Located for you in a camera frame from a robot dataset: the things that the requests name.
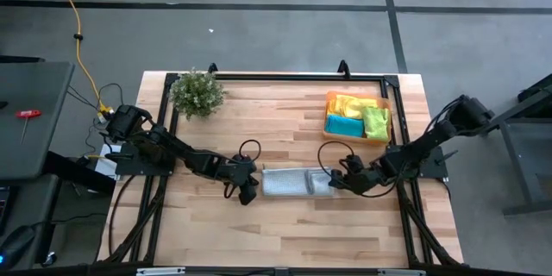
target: blue cloth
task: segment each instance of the blue cloth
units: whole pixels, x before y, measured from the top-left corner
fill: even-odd
[[[324,130],[332,134],[362,137],[364,122],[348,117],[330,115],[326,120],[326,128]]]

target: wooden table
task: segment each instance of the wooden table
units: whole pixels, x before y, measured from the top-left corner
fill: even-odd
[[[137,105],[155,117],[166,72],[144,72]],[[430,120],[420,75],[398,75],[412,140]],[[380,96],[373,82],[223,81],[229,92],[222,108],[207,121],[179,118],[177,137],[196,148],[231,156],[246,139],[257,139],[262,154],[257,167],[318,166],[323,143],[327,91]],[[170,116],[166,117],[168,127]],[[350,144],[365,163],[382,147]],[[254,155],[256,146],[246,146]],[[338,166],[348,150],[328,145],[323,163]],[[135,223],[143,177],[123,193],[113,224],[118,245]],[[120,190],[119,182],[114,198]],[[369,194],[384,191],[372,189]],[[461,261],[455,221],[445,188],[420,179],[427,223],[453,258]],[[179,162],[169,179],[155,265],[220,267],[407,267],[405,240],[395,191],[382,198],[360,198],[336,191],[333,198],[269,198],[258,196],[241,206],[237,195],[223,198],[223,184],[191,174]],[[422,259],[417,229],[412,230]],[[147,245],[144,234],[141,251]],[[98,259],[107,256],[107,225]]]

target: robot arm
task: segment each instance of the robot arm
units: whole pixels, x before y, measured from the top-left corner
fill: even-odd
[[[150,130],[142,128],[145,122],[151,124]],[[232,186],[230,194],[225,191],[226,198],[229,198],[237,187],[240,188],[239,199],[242,205],[249,204],[256,197],[254,187],[259,182],[251,173],[257,168],[254,159],[241,155],[241,147],[240,152],[232,159],[210,150],[196,150],[170,134],[165,127],[153,122],[149,112],[130,105],[123,105],[117,109],[106,130],[105,137],[113,142],[124,141],[138,150],[137,154],[106,156],[112,160],[120,162],[139,156],[148,164],[165,166],[166,163],[173,163],[174,158],[182,159],[185,166],[197,176],[222,181],[227,186],[226,190]]]
[[[340,160],[347,169],[347,174],[332,170],[329,185],[364,195],[364,192],[376,185],[385,186],[397,179],[415,178],[433,148],[457,135],[477,135],[493,115],[477,98],[462,95],[448,104],[430,123],[435,123],[431,130],[429,125],[425,133],[415,141],[403,146],[389,147],[384,155],[370,162],[368,167],[364,167],[358,155],[350,154]]]

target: desk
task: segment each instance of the desk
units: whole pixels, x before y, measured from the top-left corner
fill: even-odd
[[[137,105],[153,116],[159,112],[166,72],[144,72]],[[420,75],[399,75],[411,139],[430,121]],[[207,121],[179,118],[177,137],[193,147],[231,156],[246,139],[257,139],[262,155],[257,167],[317,166],[323,143],[325,94],[328,90],[380,96],[371,82],[223,81],[225,103]],[[255,145],[248,146],[251,154]],[[368,162],[382,147],[351,144]],[[338,166],[347,154],[340,146],[323,150],[323,163]],[[116,212],[114,244],[135,223],[144,178],[137,177],[122,195]],[[120,190],[118,183],[114,197]],[[154,264],[220,267],[406,267],[405,241],[397,194],[359,198],[336,191],[333,198],[258,197],[241,206],[237,197],[223,198],[223,184],[190,174],[177,164],[169,179]],[[370,194],[382,192],[381,187]],[[420,180],[428,225],[457,260],[462,259],[447,192],[433,180]],[[419,234],[413,235],[421,257]],[[148,233],[141,251],[147,245]],[[107,230],[98,259],[107,256]]]
[[[112,179],[48,151],[73,71],[74,65],[69,63],[0,64],[0,101],[8,102],[0,110],[0,184],[18,189],[0,243],[22,225],[52,220],[60,179],[98,191],[113,190]],[[18,110],[42,113],[28,121],[23,141],[25,121],[16,118]],[[45,223],[34,228],[34,240],[13,270],[29,269],[45,260],[54,226]]]

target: orange tray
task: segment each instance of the orange tray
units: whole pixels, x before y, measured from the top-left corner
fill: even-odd
[[[392,106],[391,106],[391,101],[389,99],[382,98],[382,97],[374,97],[374,96],[367,95],[367,94],[352,94],[352,93],[345,93],[345,92],[340,92],[340,91],[329,91],[328,94],[326,94],[326,117],[325,117],[325,120],[324,120],[324,127],[322,129],[324,137],[326,137],[328,139],[336,139],[336,140],[359,142],[359,143],[368,143],[368,144],[373,144],[373,145],[386,145],[387,143],[389,143],[389,141],[391,141],[391,122],[389,122],[387,124],[387,136],[389,137],[389,139],[387,139],[387,141],[367,138],[366,133],[363,133],[361,138],[360,137],[353,137],[353,136],[349,136],[349,135],[339,135],[339,134],[328,133],[325,129],[326,129],[326,122],[328,121],[329,102],[336,99],[337,95],[348,95],[348,96],[357,97],[357,98],[374,99],[378,103],[378,108],[380,108],[380,109],[389,109],[390,120],[391,120],[391,117],[392,117],[392,109],[391,109]]]

